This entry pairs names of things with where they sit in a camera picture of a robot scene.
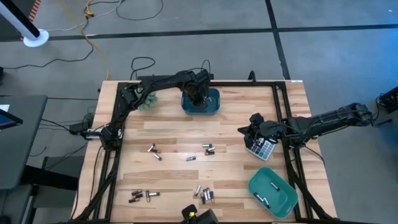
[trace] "white stand base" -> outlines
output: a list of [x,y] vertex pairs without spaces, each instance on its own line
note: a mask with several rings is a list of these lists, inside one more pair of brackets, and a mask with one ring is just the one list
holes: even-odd
[[39,29],[40,35],[35,40],[29,40],[28,38],[24,37],[24,44],[28,47],[40,47],[41,45],[45,44],[49,40],[49,33],[46,30]]

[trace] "battery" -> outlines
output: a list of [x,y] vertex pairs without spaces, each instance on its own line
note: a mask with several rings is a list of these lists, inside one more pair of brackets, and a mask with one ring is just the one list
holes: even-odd
[[149,193],[149,196],[150,196],[150,197],[153,197],[153,196],[160,196],[160,192]]
[[211,199],[211,202],[214,203],[214,192],[213,191],[210,192],[210,199]]
[[129,200],[129,203],[139,202],[139,198],[133,198]]
[[215,154],[215,152],[214,151],[211,151],[211,152],[205,152],[205,156],[210,156],[210,155],[214,155]]
[[210,188],[206,188],[207,199],[210,200]]
[[258,200],[260,200],[260,202],[264,203],[264,199],[262,199],[262,197],[260,197],[259,194],[254,193],[254,196],[255,196]]
[[150,148],[147,150],[147,152],[151,152],[151,150],[153,150],[153,148],[155,148],[155,144],[152,144],[152,145],[150,146]]
[[139,189],[139,190],[136,190],[136,191],[131,192],[131,195],[134,196],[134,195],[139,194],[139,193],[141,193],[141,192],[142,192],[142,190]]
[[205,196],[203,196],[203,193],[200,193],[200,198],[202,205],[206,204]]
[[206,152],[213,152],[214,150],[216,150],[216,147],[211,147],[209,149],[206,149]]
[[197,187],[197,190],[195,191],[195,194],[194,194],[195,197],[198,196],[200,188],[201,188],[201,186],[199,185],[199,186]]
[[269,203],[268,203],[268,200],[267,200],[265,197],[263,198],[263,200],[264,200],[264,202],[266,203],[267,208],[271,208],[271,206],[270,206]]
[[274,183],[271,182],[271,186],[273,186],[275,188],[276,191],[280,191],[280,188],[278,186],[276,186]]
[[209,200],[209,199],[207,198],[207,192],[206,192],[206,189],[203,189],[203,194],[205,195],[205,200]]
[[133,195],[132,197],[133,197],[133,198],[141,198],[141,197],[142,197],[142,194],[136,194],[136,195]]
[[145,191],[145,196],[147,197],[147,202],[150,202],[149,190]]
[[154,157],[155,157],[156,159],[158,159],[159,161],[162,161],[162,158],[161,158],[158,154],[154,153]]
[[191,157],[185,158],[185,161],[192,161],[192,160],[195,160],[195,159],[197,159],[195,156],[191,156]]

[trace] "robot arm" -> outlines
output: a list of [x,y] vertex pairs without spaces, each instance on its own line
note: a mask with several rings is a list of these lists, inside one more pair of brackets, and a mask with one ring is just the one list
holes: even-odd
[[138,85],[127,84],[116,97],[114,117],[112,121],[101,130],[99,138],[105,150],[114,150],[121,147],[120,137],[123,125],[128,114],[138,109],[150,93],[158,90],[177,87],[185,91],[193,105],[199,109],[207,107],[205,100],[209,93],[210,76],[203,69],[195,74],[192,71],[181,71],[171,77],[141,81]]
[[244,134],[246,147],[250,148],[253,142],[259,138],[267,139],[270,142],[288,139],[291,146],[300,147],[311,138],[348,126],[367,126],[373,123],[373,116],[365,105],[352,103],[309,118],[286,118],[280,122],[264,121],[264,118],[257,113],[250,117],[250,122],[249,126],[238,129],[240,133]]

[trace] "yellow cable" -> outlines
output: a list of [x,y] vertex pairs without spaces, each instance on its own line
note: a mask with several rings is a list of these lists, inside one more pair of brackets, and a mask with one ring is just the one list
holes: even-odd
[[85,39],[87,40],[87,42],[89,44],[91,44],[96,50],[98,50],[99,54],[103,57],[104,59],[104,65],[105,65],[105,69],[106,69],[106,78],[105,80],[108,80],[109,78],[109,65],[108,65],[108,59],[106,58],[105,54],[102,53],[102,51],[98,48],[98,46],[92,42],[86,35],[85,31],[83,30],[83,28],[81,27],[81,25],[79,24],[79,22],[77,21],[76,17],[72,14],[72,12],[69,10],[69,8],[67,8],[62,0],[59,0],[58,3],[62,6],[63,10],[65,10],[65,12],[67,12],[67,14],[75,21],[75,23],[78,25],[81,34],[85,37]]
[[86,4],[86,8],[87,8],[87,12],[86,12],[86,14],[85,14],[86,19],[89,19],[89,17],[93,17],[93,16],[94,16],[94,12],[91,12],[91,11],[90,11],[90,8],[89,8],[89,3],[90,3],[90,2],[92,2],[92,0],[88,0],[88,1],[87,1],[87,4]]

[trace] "teal tray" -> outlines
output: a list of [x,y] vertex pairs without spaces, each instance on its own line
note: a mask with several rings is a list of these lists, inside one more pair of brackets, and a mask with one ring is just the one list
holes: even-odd
[[[279,191],[271,185],[271,182],[280,188]],[[248,184],[248,191],[253,197],[278,218],[285,218],[297,204],[297,192],[282,178],[278,176],[272,169],[268,167],[260,168],[251,178]],[[265,197],[271,206],[266,207],[254,193]]]
[[216,88],[209,88],[209,95],[205,100],[207,108],[204,110],[199,110],[196,108],[196,106],[194,106],[189,100],[188,94],[184,91],[182,92],[181,99],[182,109],[188,115],[214,115],[220,109],[221,104],[220,92]]

